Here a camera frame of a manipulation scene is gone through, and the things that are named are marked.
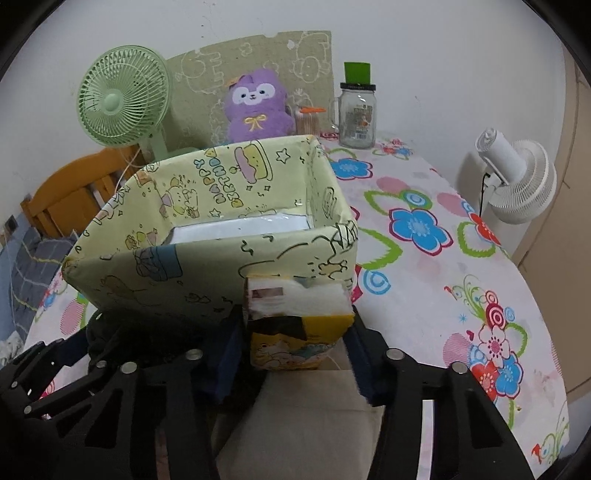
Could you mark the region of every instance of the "floral tablecloth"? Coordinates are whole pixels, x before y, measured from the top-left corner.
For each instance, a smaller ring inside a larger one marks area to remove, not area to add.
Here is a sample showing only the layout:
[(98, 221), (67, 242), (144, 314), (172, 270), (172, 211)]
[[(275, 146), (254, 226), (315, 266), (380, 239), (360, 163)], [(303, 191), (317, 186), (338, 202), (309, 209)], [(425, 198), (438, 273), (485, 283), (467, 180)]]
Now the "floral tablecloth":
[(568, 442), (569, 418), (525, 280), (474, 208), (401, 140), (360, 151), (325, 137), (359, 225), (353, 301), (363, 321), (419, 362), (466, 363), (538, 477)]

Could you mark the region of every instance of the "fan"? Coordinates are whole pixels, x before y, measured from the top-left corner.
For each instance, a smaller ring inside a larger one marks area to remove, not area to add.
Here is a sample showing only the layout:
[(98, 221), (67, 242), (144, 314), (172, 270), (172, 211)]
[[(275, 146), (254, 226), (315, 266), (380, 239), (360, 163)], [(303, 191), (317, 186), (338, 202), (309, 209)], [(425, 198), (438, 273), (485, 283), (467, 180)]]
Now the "fan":
[(171, 79), (164, 59), (135, 45), (103, 53), (78, 90), (78, 118), (100, 145), (127, 147), (147, 138), (155, 160), (194, 151), (168, 152), (162, 120), (171, 102)]
[(499, 220), (518, 224), (548, 208), (556, 192), (556, 169), (542, 145), (531, 140), (510, 144), (501, 132), (488, 128), (476, 140), (476, 149), (493, 171), (483, 182), (481, 210), (490, 205)]

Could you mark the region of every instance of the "plush toy eye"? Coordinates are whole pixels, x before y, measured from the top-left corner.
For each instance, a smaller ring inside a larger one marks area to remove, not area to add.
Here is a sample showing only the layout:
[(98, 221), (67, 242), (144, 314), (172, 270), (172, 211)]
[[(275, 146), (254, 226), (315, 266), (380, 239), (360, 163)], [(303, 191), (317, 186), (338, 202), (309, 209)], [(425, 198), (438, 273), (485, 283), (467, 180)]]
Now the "plush toy eye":
[(275, 96), (275, 87), (270, 83), (261, 83), (256, 89), (263, 98), (272, 98)]
[(234, 105), (240, 105), (244, 103), (244, 99), (248, 95), (248, 88), (246, 87), (236, 87), (235, 90), (232, 92), (232, 102)]

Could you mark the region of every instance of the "chair backrest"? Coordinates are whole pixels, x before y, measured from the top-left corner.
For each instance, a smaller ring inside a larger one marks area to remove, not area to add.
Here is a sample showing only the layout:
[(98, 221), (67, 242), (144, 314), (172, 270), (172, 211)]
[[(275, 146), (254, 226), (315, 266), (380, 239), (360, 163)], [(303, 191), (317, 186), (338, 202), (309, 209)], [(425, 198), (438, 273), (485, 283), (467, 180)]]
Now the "chair backrest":
[[(115, 184), (138, 149), (137, 145), (105, 148), (60, 168), (33, 198), (22, 201), (29, 223), (51, 238), (68, 236), (72, 230), (81, 234), (104, 205), (99, 199), (107, 202), (114, 195)], [(145, 164), (141, 152), (133, 164)], [(130, 179), (136, 171), (130, 166), (124, 177)]]

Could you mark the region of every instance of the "purple plush toy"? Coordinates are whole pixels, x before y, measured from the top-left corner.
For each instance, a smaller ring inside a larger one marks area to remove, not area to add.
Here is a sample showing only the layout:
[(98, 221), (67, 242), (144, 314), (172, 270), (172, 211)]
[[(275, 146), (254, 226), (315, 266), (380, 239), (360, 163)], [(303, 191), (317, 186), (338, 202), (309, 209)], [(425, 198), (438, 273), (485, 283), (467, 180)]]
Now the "purple plush toy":
[(293, 133), (295, 124), (285, 111), (286, 100), (287, 92), (274, 70), (258, 69), (242, 75), (226, 95), (228, 140), (244, 142)]

